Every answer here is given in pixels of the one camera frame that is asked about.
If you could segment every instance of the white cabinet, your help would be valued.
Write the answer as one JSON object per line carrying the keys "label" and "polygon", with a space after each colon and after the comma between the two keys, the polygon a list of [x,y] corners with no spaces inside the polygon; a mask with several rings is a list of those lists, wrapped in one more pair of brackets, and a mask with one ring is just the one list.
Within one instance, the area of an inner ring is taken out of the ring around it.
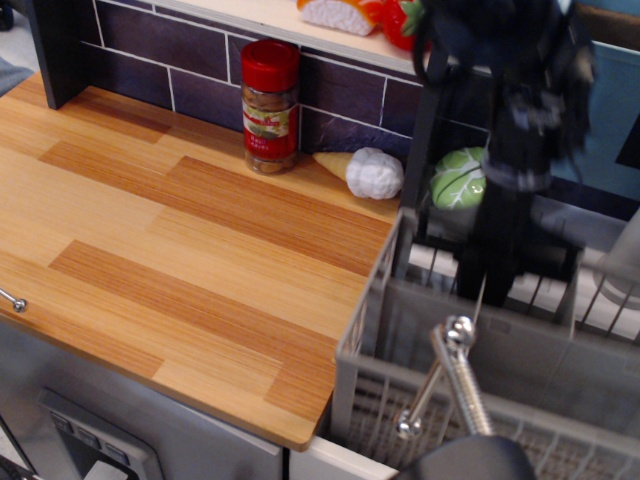
{"label": "white cabinet", "polygon": [[4,323],[0,415],[46,480],[81,480],[97,460],[140,480],[282,480],[281,447]]}
{"label": "white cabinet", "polygon": [[386,480],[396,470],[316,437],[306,452],[291,452],[289,480]]}

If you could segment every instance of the gray cabinet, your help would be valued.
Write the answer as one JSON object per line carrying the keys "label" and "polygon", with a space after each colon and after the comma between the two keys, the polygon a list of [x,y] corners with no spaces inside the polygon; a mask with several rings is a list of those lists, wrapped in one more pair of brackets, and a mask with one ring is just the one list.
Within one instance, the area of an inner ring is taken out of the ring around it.
{"label": "gray cabinet", "polygon": [[281,447],[4,323],[0,415],[46,480],[80,480],[96,460],[137,480],[283,475]]}

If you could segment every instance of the jar label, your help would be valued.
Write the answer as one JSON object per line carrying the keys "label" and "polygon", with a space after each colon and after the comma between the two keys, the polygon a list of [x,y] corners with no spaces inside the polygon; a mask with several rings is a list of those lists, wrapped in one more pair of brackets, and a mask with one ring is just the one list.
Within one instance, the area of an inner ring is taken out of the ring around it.
{"label": "jar label", "polygon": [[244,140],[247,150],[258,157],[276,160],[298,148],[298,105],[278,112],[265,112],[242,102]]}

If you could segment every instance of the wire rack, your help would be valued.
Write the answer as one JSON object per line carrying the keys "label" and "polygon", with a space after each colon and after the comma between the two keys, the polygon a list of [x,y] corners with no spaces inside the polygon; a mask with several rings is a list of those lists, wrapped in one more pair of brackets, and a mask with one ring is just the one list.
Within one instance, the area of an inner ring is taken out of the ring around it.
{"label": "wire rack", "polygon": [[[446,253],[416,261],[414,226],[401,211],[340,342],[331,416],[331,434],[345,446],[397,469],[467,434],[446,388],[431,399],[417,439],[396,433],[396,416],[434,359],[428,332],[475,307],[452,294],[456,268]],[[599,305],[608,300],[594,269],[583,267],[570,284],[524,278],[506,308],[483,307],[478,319],[470,360],[488,410],[540,479],[640,478],[640,354],[632,345],[640,326],[619,335],[637,313],[628,321],[624,306]],[[587,281],[591,290],[578,294]],[[576,329],[589,317],[601,335]]]}

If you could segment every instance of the red lid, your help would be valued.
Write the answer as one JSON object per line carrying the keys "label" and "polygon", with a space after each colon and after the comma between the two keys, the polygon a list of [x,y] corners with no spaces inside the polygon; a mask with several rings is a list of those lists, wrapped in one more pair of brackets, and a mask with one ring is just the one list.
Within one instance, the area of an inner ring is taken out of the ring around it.
{"label": "red lid", "polygon": [[261,92],[283,92],[298,82],[300,52],[276,40],[258,40],[242,49],[242,81]]}

